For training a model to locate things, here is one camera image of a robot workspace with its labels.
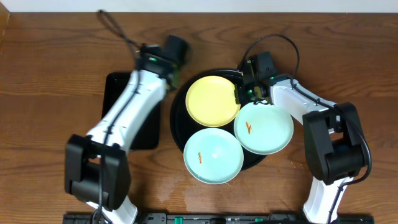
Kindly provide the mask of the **yellow plate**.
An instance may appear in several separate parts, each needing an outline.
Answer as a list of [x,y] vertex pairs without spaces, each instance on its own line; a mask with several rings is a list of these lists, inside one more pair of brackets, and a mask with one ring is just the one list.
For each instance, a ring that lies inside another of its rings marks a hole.
[[220,76],[206,76],[188,89],[185,104],[191,118],[207,127],[220,127],[237,116],[241,105],[236,102],[233,82]]

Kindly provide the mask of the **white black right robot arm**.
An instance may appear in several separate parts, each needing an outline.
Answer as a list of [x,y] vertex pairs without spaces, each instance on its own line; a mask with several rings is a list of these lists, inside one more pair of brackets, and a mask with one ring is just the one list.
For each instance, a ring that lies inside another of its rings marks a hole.
[[235,91],[239,103],[276,106],[303,126],[305,158],[313,181],[302,212],[307,223],[341,223],[337,208],[345,189],[368,178],[372,169],[356,107],[324,100],[288,73],[279,74],[271,58],[243,59]]

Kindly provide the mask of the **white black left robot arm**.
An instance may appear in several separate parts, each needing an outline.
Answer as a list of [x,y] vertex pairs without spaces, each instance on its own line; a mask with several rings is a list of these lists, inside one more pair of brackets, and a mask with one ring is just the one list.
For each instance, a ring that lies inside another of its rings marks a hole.
[[170,41],[143,45],[136,68],[115,104],[86,136],[72,135],[65,147],[65,191],[95,208],[92,220],[134,223],[137,207],[128,192],[127,157],[150,112],[178,85],[189,45]]

